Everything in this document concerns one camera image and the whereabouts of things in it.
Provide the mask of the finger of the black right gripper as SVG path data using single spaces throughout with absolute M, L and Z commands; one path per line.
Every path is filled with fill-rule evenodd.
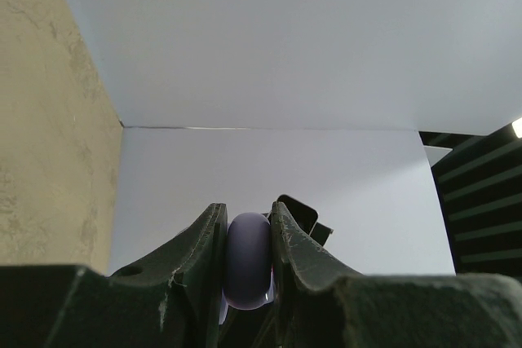
M 272 224 L 273 214 L 276 214 L 276 228 L 269 229 L 271 249 L 301 244 L 323 249 L 334 231 L 319 222 L 315 209 L 287 194 L 278 196 L 263 216 Z

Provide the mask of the lilac earbud charging case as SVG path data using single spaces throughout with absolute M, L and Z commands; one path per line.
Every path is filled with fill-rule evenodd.
M 271 287 L 271 224 L 262 214 L 239 214 L 228 226 L 223 295 L 229 306 L 252 311 L 268 303 Z

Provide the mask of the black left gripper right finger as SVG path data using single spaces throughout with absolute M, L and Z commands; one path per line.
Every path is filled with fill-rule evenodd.
M 362 275 L 272 206 L 279 347 L 518 347 L 521 285 L 504 275 Z

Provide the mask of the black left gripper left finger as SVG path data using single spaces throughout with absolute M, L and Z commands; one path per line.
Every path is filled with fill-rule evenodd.
M 4 347 L 215 347 L 227 210 L 104 276 L 83 265 L 1 269 Z

